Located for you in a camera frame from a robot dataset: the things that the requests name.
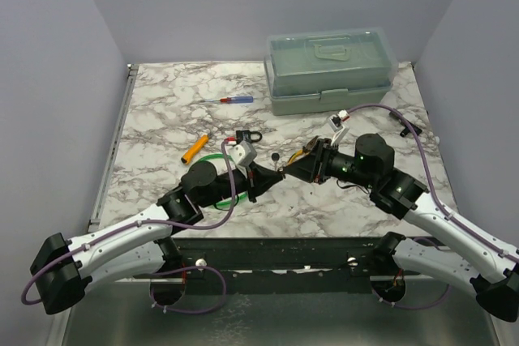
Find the green cable lock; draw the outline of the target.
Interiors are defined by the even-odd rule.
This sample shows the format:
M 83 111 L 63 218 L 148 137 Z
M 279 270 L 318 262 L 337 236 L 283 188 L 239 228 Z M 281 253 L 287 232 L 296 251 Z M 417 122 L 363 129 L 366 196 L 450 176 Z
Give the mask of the green cable lock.
M 201 162 L 201 161 L 213 162 L 214 160 L 223 160 L 223 159 L 224 159 L 224 156 L 221 153 L 213 153 L 213 154 L 209 154 L 209 155 L 201 157 L 199 159 L 199 162 Z M 243 201 L 246 198 L 246 196 L 247 195 L 245 192 L 238 194 L 235 204 L 238 205 L 241 201 Z M 212 206 L 218 211 L 228 211 L 230 204 L 231 204 L 230 200 L 223 200 L 223 201 L 213 204 Z

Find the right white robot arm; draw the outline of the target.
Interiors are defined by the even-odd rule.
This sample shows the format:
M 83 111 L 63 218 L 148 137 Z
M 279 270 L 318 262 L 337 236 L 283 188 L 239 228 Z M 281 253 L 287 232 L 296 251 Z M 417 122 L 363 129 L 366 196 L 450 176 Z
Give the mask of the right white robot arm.
M 286 165 L 284 173 L 305 182 L 330 177 L 367 188 L 381 211 L 431 234 L 450 251 L 442 253 L 393 236 L 373 254 L 375 269 L 415 271 L 464 289 L 489 314 L 518 319 L 518 248 L 485 232 L 439 201 L 433 189 L 395 168 L 395 152 L 378 134 L 360 136 L 354 155 L 338 151 L 330 139 L 317 139 L 310 152 Z

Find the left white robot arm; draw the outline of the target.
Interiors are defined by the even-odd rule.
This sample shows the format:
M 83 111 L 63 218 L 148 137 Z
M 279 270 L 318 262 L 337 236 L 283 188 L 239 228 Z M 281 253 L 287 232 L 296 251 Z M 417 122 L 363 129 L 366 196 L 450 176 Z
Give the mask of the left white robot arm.
M 29 268 L 25 305 L 41 304 L 48 315 L 58 314 L 81 301 L 104 282 L 143 274 L 173 276 L 182 269 L 173 235 L 186 229 L 218 228 L 229 218 L 204 226 L 202 210 L 222 200 L 236 202 L 239 194 L 256 199 L 282 181 L 282 173 L 250 163 L 218 173 L 208 161 L 192 165 L 178 186 L 141 213 L 94 233 L 66 239 L 61 233 L 47 237 Z

